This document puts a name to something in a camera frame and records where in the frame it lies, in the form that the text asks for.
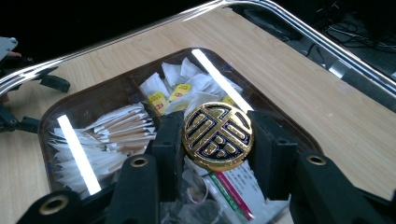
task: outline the wooden surface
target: wooden surface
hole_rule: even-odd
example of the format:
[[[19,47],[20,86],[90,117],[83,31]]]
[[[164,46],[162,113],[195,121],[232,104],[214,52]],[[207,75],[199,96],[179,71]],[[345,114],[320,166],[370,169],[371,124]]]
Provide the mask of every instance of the wooden surface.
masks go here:
[[[396,188],[396,116],[259,27],[217,7],[166,23],[59,64],[68,93],[31,81],[9,93],[21,120],[39,119],[60,99],[185,48],[211,49],[318,141],[356,186],[390,199]],[[38,138],[0,133],[0,223],[15,223],[50,193]]]

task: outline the black machine part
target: black machine part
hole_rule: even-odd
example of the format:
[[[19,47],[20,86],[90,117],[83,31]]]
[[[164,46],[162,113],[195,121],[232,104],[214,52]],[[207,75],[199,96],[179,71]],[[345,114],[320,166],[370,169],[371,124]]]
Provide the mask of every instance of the black machine part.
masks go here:
[[[175,134],[179,134],[183,116],[174,113],[163,120],[158,132],[161,141],[176,141],[174,144],[150,142],[148,154],[135,155],[124,162],[117,183],[82,201],[73,191],[54,191],[36,201],[18,223],[161,223],[160,202],[177,198],[177,173],[181,172],[180,138]],[[297,152],[292,138],[270,117],[253,111],[247,115],[261,129],[254,133],[260,142],[247,158],[250,167],[265,198],[284,201],[290,196],[290,213],[295,223],[396,223],[396,197],[390,202],[355,188],[326,156]],[[170,151],[171,156],[164,157],[165,151]],[[67,200],[48,203],[60,195]],[[52,211],[62,208],[44,215],[38,209],[42,206]]]
[[[15,130],[37,133],[38,123],[38,119],[31,119],[28,117],[23,117],[22,121],[18,121],[18,119],[0,102],[0,133],[14,132]]]

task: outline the screw hole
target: screw hole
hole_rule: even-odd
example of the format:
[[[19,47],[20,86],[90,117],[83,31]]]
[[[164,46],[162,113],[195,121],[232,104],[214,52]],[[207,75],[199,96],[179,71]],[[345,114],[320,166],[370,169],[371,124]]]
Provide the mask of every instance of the screw hole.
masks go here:
[[[136,158],[131,161],[131,165],[134,167],[145,166],[149,161],[146,158]]]
[[[278,142],[279,144],[287,144],[289,141],[286,140],[286,139],[284,139],[284,138],[280,138],[280,139],[277,140],[277,142]]]
[[[49,198],[39,209],[41,215],[47,216],[59,212],[69,203],[69,199],[64,195]]]
[[[323,160],[321,157],[319,156],[309,156],[306,158],[309,162],[311,162],[312,164],[315,165],[324,165],[326,164],[326,161]]]

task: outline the round medallion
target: round medallion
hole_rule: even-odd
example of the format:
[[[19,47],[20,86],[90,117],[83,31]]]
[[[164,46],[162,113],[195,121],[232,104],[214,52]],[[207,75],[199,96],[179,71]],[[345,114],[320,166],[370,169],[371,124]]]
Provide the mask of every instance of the round medallion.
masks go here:
[[[211,171],[231,170],[253,146],[248,116],[220,102],[198,106],[185,118],[182,142],[195,164]]]

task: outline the condiment packet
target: condiment packet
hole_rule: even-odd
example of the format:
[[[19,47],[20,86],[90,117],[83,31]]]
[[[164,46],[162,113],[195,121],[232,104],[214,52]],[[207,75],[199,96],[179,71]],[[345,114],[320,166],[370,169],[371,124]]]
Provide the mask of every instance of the condiment packet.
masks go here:
[[[150,97],[158,91],[163,94],[163,97],[166,100],[170,96],[168,89],[166,89],[165,84],[158,73],[151,75],[151,77],[144,81],[139,88],[146,95],[146,97]]]
[[[185,58],[181,63],[180,75],[186,79],[190,79],[197,74],[202,74],[203,71],[194,63],[191,63],[188,58]]]
[[[163,84],[165,84],[165,87],[166,87],[166,89],[168,90],[169,93],[171,93],[174,90],[174,88],[172,88],[171,85],[169,85],[168,80],[164,79],[163,80]]]
[[[172,89],[174,89],[178,84],[185,83],[188,80],[180,75],[181,65],[162,63],[162,67],[163,74]]]
[[[115,135],[117,133],[132,133],[132,130],[138,130],[139,132],[144,132],[144,131],[149,131],[149,129],[143,129],[145,127],[151,127],[154,125],[154,122],[147,122],[141,125],[136,125],[136,126],[132,126],[132,127],[128,127],[128,128],[124,128],[122,130],[118,130],[112,133],[104,133],[101,135],[100,139],[104,138],[104,136],[108,136],[108,135]]]
[[[190,113],[198,105],[208,102],[217,102],[220,100],[221,98],[217,95],[208,94],[203,91],[190,91],[174,102],[171,102],[165,109],[164,114],[167,115],[175,111],[183,110],[186,117],[188,113]]]
[[[191,90],[191,85],[189,84],[178,84],[175,88],[175,90],[172,92],[171,96],[169,97],[169,101],[172,102],[187,92]]]
[[[126,122],[124,122],[122,124],[118,124],[116,126],[109,127],[108,129],[103,129],[103,130],[101,130],[98,133],[98,135],[112,134],[112,133],[117,132],[117,131],[122,131],[122,130],[125,130],[127,128],[134,127],[134,126],[141,125],[141,124],[145,124],[145,123],[149,123],[149,122],[152,122],[152,119],[140,119],[140,120],[136,120],[136,121],[133,121],[133,120],[132,121],[126,121]]]
[[[213,77],[207,74],[197,74],[190,78],[185,84],[190,85],[192,91],[204,91],[213,81]]]
[[[148,101],[161,115],[163,114],[165,108],[168,107],[168,101],[161,91],[154,92],[154,94],[150,95],[148,97]]]
[[[225,97],[227,95],[226,91],[223,89],[223,87],[212,77],[210,76],[210,82],[207,88],[204,89],[204,92],[218,95],[221,98]],[[225,80],[231,84],[231,86],[240,94],[242,93],[243,89],[236,85],[234,82],[232,82],[229,78],[224,77]]]
[[[93,131],[97,134],[105,133],[105,132],[108,132],[109,130],[114,130],[117,127],[123,126],[126,123],[133,123],[133,122],[139,121],[139,120],[147,117],[148,115],[149,114],[145,110],[143,110],[142,113],[131,112],[131,113],[121,116],[117,119],[113,119],[104,125],[97,126],[93,129]]]
[[[98,141],[98,139],[93,136],[93,133],[88,133],[88,132],[84,131],[83,129],[75,129],[74,131],[76,133],[78,141],[82,145],[98,145],[98,144],[100,144],[100,141]],[[61,128],[54,128],[52,134],[54,136],[64,139],[64,132],[62,131]]]
[[[102,125],[106,122],[109,122],[113,119],[116,119],[118,117],[124,116],[128,113],[130,113],[131,111],[135,111],[135,110],[142,110],[144,109],[144,106],[142,103],[137,103],[137,104],[133,104],[133,105],[126,105],[123,106],[119,109],[113,110],[103,116],[101,116],[96,122],[92,123],[91,125],[89,125],[88,127],[86,127],[84,130],[89,130],[91,128],[94,128],[96,126]]]
[[[114,172],[114,170],[110,170],[111,167],[123,163],[128,158],[126,155],[109,151],[94,151],[87,157],[98,181],[102,181]],[[57,179],[59,183],[78,193],[87,188],[75,160],[62,161],[57,165],[61,167],[60,171],[57,172],[62,176]]]

